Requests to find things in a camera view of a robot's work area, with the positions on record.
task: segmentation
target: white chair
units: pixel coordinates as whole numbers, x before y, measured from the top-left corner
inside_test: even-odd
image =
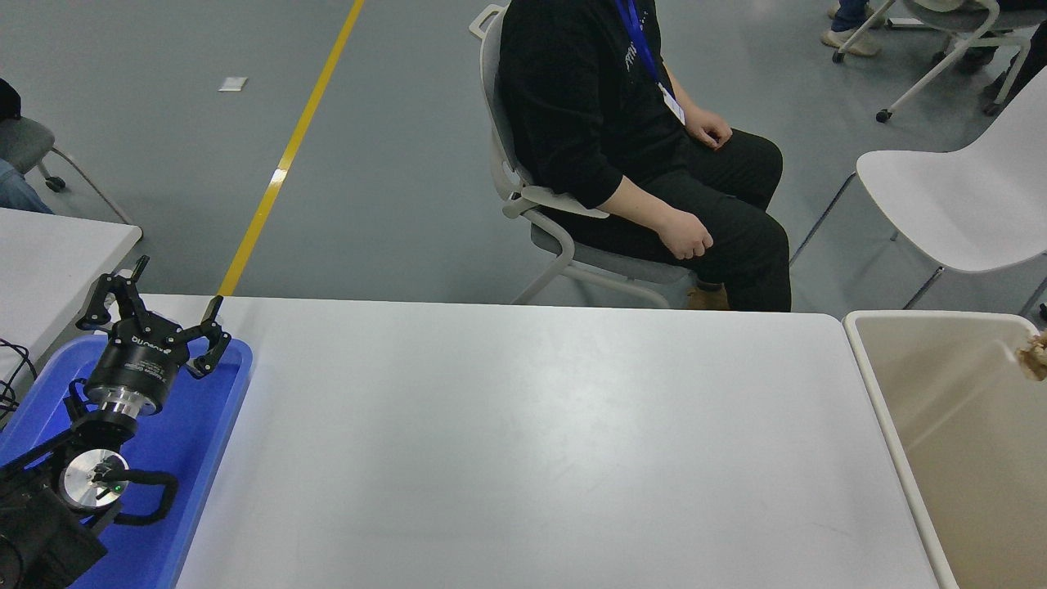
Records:
[[[40,168],[47,187],[51,191],[59,191],[65,187],[65,180],[52,176],[44,166],[44,156],[48,153],[58,155],[72,165],[125,224],[134,224],[115,202],[98,189],[98,186],[91,181],[91,178],[87,177],[87,174],[80,168],[80,165],[76,165],[72,158],[54,146],[54,133],[50,129],[25,116],[18,119],[0,120],[0,159],[6,159],[23,175],[34,167]]]
[[[469,25],[470,32],[481,40],[481,71],[484,96],[491,120],[491,177],[505,201],[503,213],[510,219],[524,217],[531,222],[531,241],[538,247],[556,254],[556,258],[519,294],[512,304],[522,305],[557,275],[565,275],[612,290],[627,292],[646,299],[659,309],[670,309],[661,293],[636,282],[637,279],[655,284],[671,284],[688,275],[687,268],[620,255],[582,243],[576,243],[567,231],[542,212],[542,207],[557,208],[577,214],[606,218],[602,210],[582,206],[567,194],[555,194],[548,187],[535,185],[531,174],[520,164],[513,149],[512,129],[509,124],[495,85],[498,70],[498,50],[502,42],[502,17],[506,6],[489,4]],[[579,263],[595,266],[625,277],[618,279],[583,268]]]
[[[1025,63],[1025,58],[1029,53],[1029,40],[1024,37],[1015,37],[1005,35],[1017,28],[1027,28],[1039,25],[1044,20],[1047,20],[1047,12],[1029,9],[1029,10],[1009,10],[1000,12],[1000,4],[997,0],[976,0],[979,4],[985,6],[985,10],[977,12],[964,12],[964,10],[954,10],[951,13],[936,13],[930,10],[917,4],[914,0],[903,0],[906,8],[916,19],[931,28],[941,30],[945,33],[944,44],[941,49],[934,53],[932,58],[932,63],[935,64],[931,71],[927,72],[923,77],[920,77],[918,82],[913,84],[906,93],[894,100],[894,104],[881,110],[876,113],[876,120],[879,122],[887,122],[890,120],[891,115],[901,108],[909,98],[913,97],[917,92],[923,89],[932,80],[938,76],[939,73],[945,70],[949,66],[956,63],[963,53],[966,52],[971,47],[1001,47],[1004,45],[1017,45],[1018,59],[1015,60],[1015,65],[1010,68],[1010,72],[1004,81],[1003,87],[1000,88],[1000,92],[997,94],[996,99],[987,105],[984,109],[985,114],[996,115],[1000,112],[1003,103],[1007,98],[1007,92],[1010,91],[1010,87],[1015,83],[1015,76],[1018,75],[1018,70],[1021,69],[1022,64]],[[833,63],[840,63],[843,61],[844,55],[847,53],[847,49],[850,48],[865,32],[869,29],[873,20],[884,16],[888,8],[894,4],[895,0],[887,0],[884,4],[876,9],[872,18],[867,20],[857,31],[854,32],[851,38],[844,43],[836,52],[832,53]],[[996,32],[996,37],[982,38],[986,32]],[[950,51],[949,47],[956,42],[953,50]]]
[[[958,151],[874,151],[851,174],[789,259],[794,260],[857,175],[879,209],[944,269],[986,272],[1047,251],[1047,70],[974,142]],[[1025,317],[1047,279],[1020,312]]]

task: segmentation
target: person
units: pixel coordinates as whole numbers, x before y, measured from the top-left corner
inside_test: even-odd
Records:
[[[788,241],[766,212],[781,152],[698,107],[661,48],[654,0],[514,0],[497,81],[517,156],[610,213],[545,210],[578,242],[693,269],[732,310],[788,312]]]
[[[1007,74],[1010,73],[1010,68],[1015,67],[1016,59],[1018,59],[1017,55],[1010,60],[1010,67],[1004,70],[992,84],[985,86],[984,90],[982,90],[982,95],[989,99],[996,99],[1000,90],[1003,89],[1003,84],[1006,82]],[[1007,92],[1004,101],[1010,101],[1026,84],[1040,73],[1044,66],[1047,66],[1047,21],[1040,23],[1035,32],[1032,33],[1032,39],[1029,40],[1029,53],[1025,56],[1025,63],[1022,64],[1022,67],[1015,75],[1015,83]]]
[[[840,0],[839,3],[832,4],[828,12],[832,25],[822,32],[822,44],[838,49],[843,47],[857,28],[872,18],[873,13],[875,8],[869,4],[869,0]],[[879,17],[870,24],[870,27],[879,28],[886,22],[886,18]],[[879,43],[867,33],[848,47],[847,52],[860,58],[872,58],[879,53]]]
[[[1000,3],[1001,12],[1009,10],[1027,10],[1027,9],[1039,9],[1047,10],[1047,0],[998,0]],[[1025,63],[1018,70],[1015,75],[1015,84],[1010,87],[1010,91],[1007,92],[1005,100],[1009,101],[1011,98],[1025,87],[1040,70],[1047,66],[1047,21],[1040,23],[1037,27],[1035,32],[1032,33],[1032,38],[1029,40],[1029,53],[1025,58]],[[961,73],[973,74],[979,71],[982,67],[988,65],[993,58],[996,56],[997,47],[972,47],[967,49],[963,56],[957,63],[956,69]],[[1017,60],[1017,54],[1010,60],[1010,66],[1004,70],[1003,73],[999,75],[992,84],[986,86],[983,90],[983,95],[988,98],[996,98],[1000,89],[1003,88],[1003,83],[1010,72],[1010,68],[1013,67],[1015,61]]]
[[[37,190],[26,183],[25,177],[6,159],[0,159],[0,206],[53,213]]]
[[[0,121],[7,118],[17,120],[21,117],[22,97],[10,84],[0,78]],[[0,206],[52,213],[40,199],[37,190],[26,183],[25,177],[9,161],[2,158],[0,158]]]

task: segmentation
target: yellow floor line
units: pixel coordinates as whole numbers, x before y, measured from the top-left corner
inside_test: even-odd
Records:
[[[284,186],[284,178],[287,177],[287,173],[291,168],[291,163],[294,162],[294,156],[298,153],[302,139],[306,136],[306,132],[309,131],[309,124],[313,121],[313,114],[315,114],[316,107],[319,106],[320,99],[324,97],[324,92],[331,81],[331,74],[334,73],[335,66],[338,65],[338,60],[341,58],[341,50],[346,47],[346,41],[349,40],[349,35],[353,31],[353,26],[356,25],[356,19],[360,16],[363,2],[364,0],[356,0],[353,3],[353,8],[349,12],[349,17],[346,18],[346,24],[342,25],[341,32],[338,33],[338,39],[334,42],[334,47],[331,47],[328,61],[324,64],[324,70],[320,71],[320,76],[316,80],[316,85],[313,86],[313,93],[310,94],[309,101],[306,103],[306,108],[302,111],[302,116],[298,117],[298,123],[295,124],[294,132],[291,133],[291,139],[287,141],[287,146],[284,148],[284,155],[280,158],[280,164],[272,173],[269,186],[266,188],[265,195],[262,196],[262,202],[259,203],[258,209],[254,210],[251,224],[247,227],[247,232],[244,233],[244,239],[240,242],[237,254],[232,256],[232,263],[229,264],[229,269],[226,270],[225,277],[222,278],[222,286],[219,287],[218,293],[223,297],[231,296],[232,291],[237,289],[240,275],[244,273],[244,267],[247,266],[247,260],[251,256],[254,244],[258,242],[259,235],[262,233],[262,228],[269,219],[269,211],[272,210],[272,205],[276,202],[280,188]]]

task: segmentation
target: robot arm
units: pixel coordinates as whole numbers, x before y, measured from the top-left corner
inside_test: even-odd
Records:
[[[130,468],[120,448],[134,437],[139,416],[163,410],[179,369],[206,377],[230,337],[217,322],[221,297],[188,330],[148,311],[137,290],[148,262],[142,255],[130,277],[102,274],[89,294],[76,326],[101,330],[109,341],[88,379],[69,385],[69,429],[0,468],[0,587],[68,587],[106,554],[98,540],[106,526],[155,523],[174,503],[178,480]],[[110,294],[120,315],[112,325]],[[207,339],[208,349],[191,359],[188,343],[198,338]],[[129,484],[163,488],[152,514],[120,513]]]

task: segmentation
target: white paper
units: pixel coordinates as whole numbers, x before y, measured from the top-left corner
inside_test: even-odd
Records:
[[[222,87],[218,89],[219,92],[239,92],[244,89],[244,84],[247,84],[246,77],[226,77],[222,82]]]

